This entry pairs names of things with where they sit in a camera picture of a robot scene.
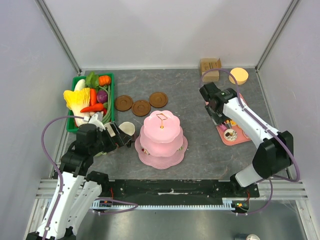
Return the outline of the pink striped cake slice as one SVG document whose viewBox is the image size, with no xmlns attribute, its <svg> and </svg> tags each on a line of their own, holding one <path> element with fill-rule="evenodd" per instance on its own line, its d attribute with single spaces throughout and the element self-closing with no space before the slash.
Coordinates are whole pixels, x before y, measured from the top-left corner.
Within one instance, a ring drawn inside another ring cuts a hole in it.
<svg viewBox="0 0 320 240">
<path fill-rule="evenodd" d="M 222 132 L 224 132 L 225 130 L 228 129 L 224 124 L 218 125 L 218 128 L 219 128 Z"/>
</svg>

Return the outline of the chocolate cake slice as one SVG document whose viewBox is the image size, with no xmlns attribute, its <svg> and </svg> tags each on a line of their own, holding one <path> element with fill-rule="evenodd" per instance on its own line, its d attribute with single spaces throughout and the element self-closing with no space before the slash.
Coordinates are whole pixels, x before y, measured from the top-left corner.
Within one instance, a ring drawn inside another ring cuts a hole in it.
<svg viewBox="0 0 320 240">
<path fill-rule="evenodd" d="M 146 154 L 146 155 L 149 155 L 150 153 L 145 149 L 145 148 L 142 148 L 141 151 Z"/>
</svg>

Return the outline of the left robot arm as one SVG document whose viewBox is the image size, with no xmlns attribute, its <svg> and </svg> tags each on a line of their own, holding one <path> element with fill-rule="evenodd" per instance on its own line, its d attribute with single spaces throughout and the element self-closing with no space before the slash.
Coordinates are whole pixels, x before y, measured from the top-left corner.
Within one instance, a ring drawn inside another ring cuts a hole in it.
<svg viewBox="0 0 320 240">
<path fill-rule="evenodd" d="M 99 153 L 109 153 L 122 146 L 130 146 L 135 130 L 124 124 L 102 123 L 102 115 L 85 117 L 76 139 L 54 165 L 58 180 L 51 203 L 41 225 L 28 233 L 28 240 L 74 240 L 79 227 L 99 196 L 110 192 L 109 177 L 88 169 Z"/>
</svg>

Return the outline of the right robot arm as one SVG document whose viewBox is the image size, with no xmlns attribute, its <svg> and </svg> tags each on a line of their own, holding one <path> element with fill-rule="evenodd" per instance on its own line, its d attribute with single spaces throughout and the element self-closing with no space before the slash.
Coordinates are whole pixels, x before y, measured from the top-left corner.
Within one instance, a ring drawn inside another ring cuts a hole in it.
<svg viewBox="0 0 320 240">
<path fill-rule="evenodd" d="M 242 196 L 247 187 L 275 176 L 294 163 L 294 139 L 290 132 L 280 132 L 251 110 L 232 88 L 219 89 L 215 83 L 204 84 L 199 92 L 208 103 L 206 111 L 215 125 L 233 120 L 256 146 L 252 163 L 231 176 L 229 191 Z"/>
</svg>

